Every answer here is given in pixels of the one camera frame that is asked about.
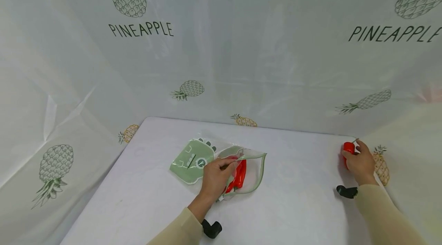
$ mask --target red toy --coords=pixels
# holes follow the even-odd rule
[[[236,167],[235,172],[235,179],[229,184],[227,187],[226,193],[229,193],[230,191],[240,189],[242,185],[244,184],[244,178],[246,176],[246,170],[247,170],[247,161],[242,160],[239,161],[238,166]]]
[[[348,141],[346,143],[344,143],[344,145],[342,146],[342,150],[347,151],[352,153],[353,155],[355,154],[355,145],[354,143],[349,143]],[[345,168],[348,170],[348,166],[347,166],[347,159],[342,156],[344,158],[344,166]]]

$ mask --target plastic bag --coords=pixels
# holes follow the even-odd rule
[[[199,136],[186,144],[170,166],[171,172],[192,186],[194,193],[201,189],[199,179],[203,178],[204,166],[216,158],[234,158],[238,161],[219,201],[235,194],[253,192],[259,187],[264,175],[266,153],[227,143],[209,132]]]

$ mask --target person's left hand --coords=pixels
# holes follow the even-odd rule
[[[216,159],[204,167],[200,196],[215,202],[226,188],[227,180],[238,166],[235,159]]]

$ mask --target table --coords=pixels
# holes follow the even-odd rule
[[[339,156],[354,138],[157,117],[145,119],[61,244],[146,244],[194,198],[168,169],[206,130],[268,155],[255,192],[212,207],[206,219],[223,231],[201,244],[370,244],[354,201],[335,191],[356,186]]]

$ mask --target sleeve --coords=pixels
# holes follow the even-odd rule
[[[355,200],[373,245],[427,245],[380,186],[364,184],[358,187]]]
[[[185,208],[171,224],[147,245],[198,245],[202,234],[203,226],[193,213]]]

